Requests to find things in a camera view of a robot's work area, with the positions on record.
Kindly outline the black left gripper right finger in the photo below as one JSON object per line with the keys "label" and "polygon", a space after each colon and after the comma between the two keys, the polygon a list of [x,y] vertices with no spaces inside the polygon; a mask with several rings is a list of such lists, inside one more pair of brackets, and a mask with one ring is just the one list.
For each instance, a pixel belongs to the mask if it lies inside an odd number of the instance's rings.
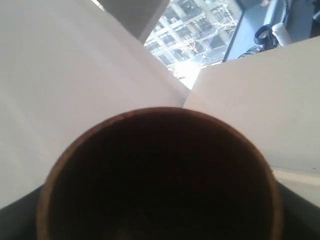
{"label": "black left gripper right finger", "polygon": [[283,240],[318,240],[320,208],[282,183],[278,189],[283,203]]}

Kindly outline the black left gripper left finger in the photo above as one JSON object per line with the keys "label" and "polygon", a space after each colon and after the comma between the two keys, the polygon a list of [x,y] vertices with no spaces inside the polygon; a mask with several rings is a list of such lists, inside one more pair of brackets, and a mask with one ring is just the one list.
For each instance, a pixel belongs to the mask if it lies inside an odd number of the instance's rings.
{"label": "black left gripper left finger", "polygon": [[35,240],[39,186],[29,194],[0,209],[0,240]]}

